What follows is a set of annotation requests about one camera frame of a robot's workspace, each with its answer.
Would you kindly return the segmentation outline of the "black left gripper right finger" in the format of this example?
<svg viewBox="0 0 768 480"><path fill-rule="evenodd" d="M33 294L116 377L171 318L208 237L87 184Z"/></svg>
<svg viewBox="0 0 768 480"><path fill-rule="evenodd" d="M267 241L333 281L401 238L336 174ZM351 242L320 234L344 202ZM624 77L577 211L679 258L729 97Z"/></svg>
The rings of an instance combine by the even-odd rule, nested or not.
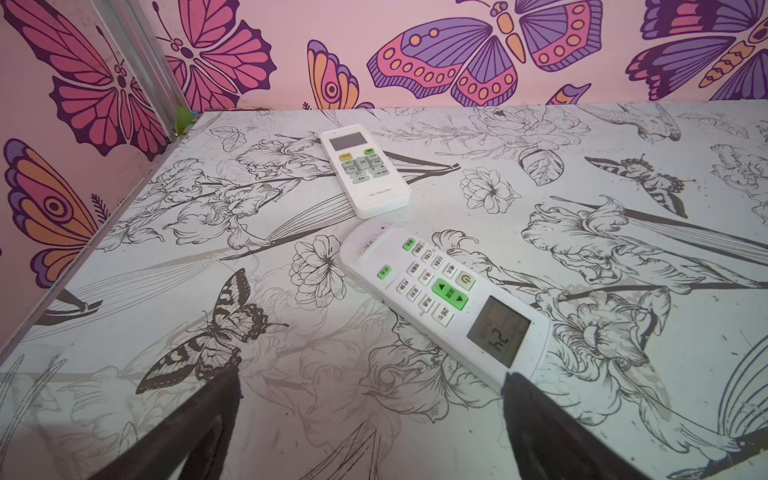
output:
<svg viewBox="0 0 768 480"><path fill-rule="evenodd" d="M644 479L530 380L508 374L502 387L507 434L522 479Z"/></svg>

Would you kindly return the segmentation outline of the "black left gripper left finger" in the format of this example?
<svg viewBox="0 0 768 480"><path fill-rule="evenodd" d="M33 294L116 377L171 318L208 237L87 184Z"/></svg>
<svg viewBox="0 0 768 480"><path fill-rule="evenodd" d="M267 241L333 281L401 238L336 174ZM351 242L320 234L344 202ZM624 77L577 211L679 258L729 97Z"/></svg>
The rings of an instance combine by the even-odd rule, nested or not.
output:
<svg viewBox="0 0 768 480"><path fill-rule="evenodd" d="M242 399L235 368L216 374L94 479L218 479Z"/></svg>

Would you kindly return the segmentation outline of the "large white remote control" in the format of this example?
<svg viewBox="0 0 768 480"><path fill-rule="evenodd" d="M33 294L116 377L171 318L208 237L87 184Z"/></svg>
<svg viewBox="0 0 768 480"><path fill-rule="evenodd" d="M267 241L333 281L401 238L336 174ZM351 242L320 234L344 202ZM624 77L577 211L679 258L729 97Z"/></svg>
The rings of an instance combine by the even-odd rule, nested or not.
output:
<svg viewBox="0 0 768 480"><path fill-rule="evenodd" d="M486 385L533 379L551 321L417 234L377 217L341 243L341 268Z"/></svg>

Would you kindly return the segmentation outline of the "small white remote control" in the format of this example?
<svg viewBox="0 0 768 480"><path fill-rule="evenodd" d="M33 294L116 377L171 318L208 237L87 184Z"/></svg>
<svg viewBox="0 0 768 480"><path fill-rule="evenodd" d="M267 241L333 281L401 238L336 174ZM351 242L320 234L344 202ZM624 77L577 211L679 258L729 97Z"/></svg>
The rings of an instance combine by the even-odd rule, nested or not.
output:
<svg viewBox="0 0 768 480"><path fill-rule="evenodd" d="M366 220L407 207L411 189L361 124L319 136L356 217Z"/></svg>

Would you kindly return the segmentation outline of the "aluminium frame post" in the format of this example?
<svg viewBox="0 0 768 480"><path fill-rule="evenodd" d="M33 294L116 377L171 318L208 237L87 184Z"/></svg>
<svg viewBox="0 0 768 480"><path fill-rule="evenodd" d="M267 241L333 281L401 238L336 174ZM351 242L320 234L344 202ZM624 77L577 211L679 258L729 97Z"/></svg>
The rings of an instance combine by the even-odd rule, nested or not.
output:
<svg viewBox="0 0 768 480"><path fill-rule="evenodd" d="M100 20L137 77L166 134L179 136L180 108L187 107L139 1L94 0Z"/></svg>

